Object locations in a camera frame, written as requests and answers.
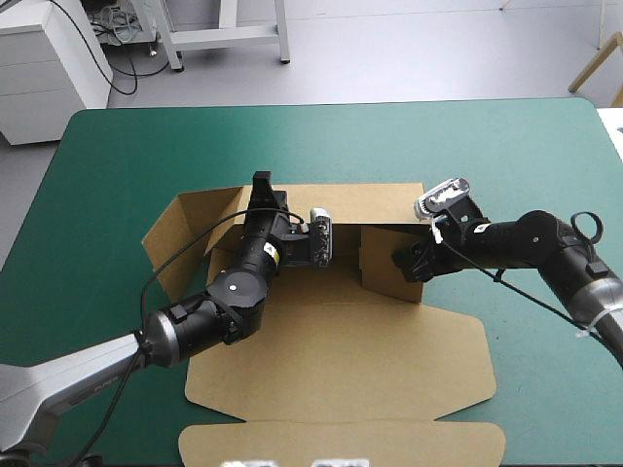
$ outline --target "white table leg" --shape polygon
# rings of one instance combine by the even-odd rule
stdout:
[[[218,27],[236,27],[238,25],[238,0],[221,0],[218,15]]]
[[[288,25],[285,20],[284,0],[275,0],[276,31],[279,36],[281,63],[290,62],[290,43],[288,42]]]
[[[166,8],[166,4],[163,3],[164,0],[148,1],[152,9],[152,14],[156,19],[158,32],[160,32],[160,37],[163,41],[163,45],[165,46],[168,63],[171,65],[172,69],[181,71],[184,69],[184,66],[182,65],[182,62],[177,55],[177,50],[173,46],[173,42],[171,41],[172,24],[170,24],[170,17],[168,16],[168,9]]]

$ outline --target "unfolded cardboard box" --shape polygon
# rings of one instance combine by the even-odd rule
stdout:
[[[247,422],[187,428],[187,467],[272,459],[280,467],[320,458],[380,466],[496,466],[501,430],[435,419],[491,398],[495,378],[476,318],[422,305],[421,284],[390,258],[417,241],[421,184],[285,185],[292,212],[324,207],[334,223],[328,269],[287,269],[273,281],[262,329],[194,357],[186,395]],[[218,219],[246,207],[251,187],[178,195],[145,236],[154,267]],[[243,217],[189,250],[161,276],[183,296],[210,257],[207,280],[235,251]]]

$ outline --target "brown cardboard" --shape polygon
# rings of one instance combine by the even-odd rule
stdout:
[[[499,429],[433,422],[492,397],[495,378],[480,321],[420,305],[421,284],[406,283],[391,262],[396,248],[417,241],[418,227],[427,230],[413,214],[421,184],[275,188],[304,217],[312,207],[329,210],[334,260],[328,269],[281,269],[261,331],[191,360],[188,399],[252,421],[187,429],[180,439],[186,465],[277,451],[282,465],[311,465],[331,452],[360,456],[361,448],[374,467],[497,465]],[[245,186],[176,197],[143,240],[154,268],[244,209],[249,195]],[[227,267],[242,222],[228,221],[167,270],[161,284],[172,300],[206,254],[208,281]]]
[[[251,459],[311,467],[326,458],[366,458],[372,467],[495,467],[504,453],[504,435],[490,423],[269,421],[191,426],[179,446],[186,467]]]
[[[244,420],[307,422],[433,420],[494,393],[478,319],[363,289],[356,257],[283,273],[260,332],[194,357],[186,384]]]
[[[337,255],[355,252],[360,244],[360,226],[405,226],[416,224],[414,199],[423,193],[421,183],[279,185],[288,194],[290,211],[308,218],[313,207],[324,207],[335,227]],[[143,238],[143,246],[154,265],[160,266],[193,237],[217,220],[246,208],[250,186],[205,190],[178,195]],[[205,252],[218,245],[233,249],[238,243],[243,216],[238,216],[207,235],[204,241],[170,265],[159,281],[172,301],[184,296]],[[400,282],[387,290],[413,302],[421,300],[421,286]],[[377,292],[385,293],[381,287]]]

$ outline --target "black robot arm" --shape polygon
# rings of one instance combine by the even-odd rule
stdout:
[[[326,267],[331,260],[327,211],[312,209],[309,223],[293,223],[286,192],[272,189],[269,172],[253,177],[245,213],[232,265],[203,292],[148,314],[140,331],[32,367],[0,364],[1,467],[29,466],[30,454],[45,454],[65,411],[120,379],[104,427],[131,372],[170,367],[217,343],[248,338],[260,329],[271,282],[281,268]]]
[[[270,173],[257,172],[232,265],[205,291],[151,313],[144,339],[147,363],[170,366],[213,345],[231,344],[260,329],[264,302],[280,268],[326,267],[332,256],[331,218],[311,210],[293,223],[287,193],[274,191]]]
[[[458,178],[433,188],[415,204],[416,216],[432,223],[423,242],[393,254],[409,282],[482,267],[537,269],[574,323],[596,329],[623,365],[623,282],[597,255],[602,221],[590,212],[571,217],[570,225],[544,211],[532,211],[515,222],[492,224],[469,196],[469,184]],[[576,226],[579,215],[597,225],[592,238]]]

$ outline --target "green table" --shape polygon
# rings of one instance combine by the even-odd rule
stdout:
[[[580,99],[87,111],[71,121],[0,274],[4,363],[29,365],[138,325],[150,272],[141,237],[175,194],[248,183],[467,178],[493,220],[543,208],[605,222],[599,246],[623,271],[623,165]],[[555,303],[535,271],[508,278]],[[160,290],[151,305],[163,305]],[[476,271],[426,285],[429,305],[485,324],[498,391],[448,417],[506,433],[505,463],[623,461],[623,377],[574,329]],[[232,421],[187,402],[186,365],[130,382],[96,445],[112,463],[178,463],[187,425]],[[52,455],[91,434],[110,390],[66,415]]]

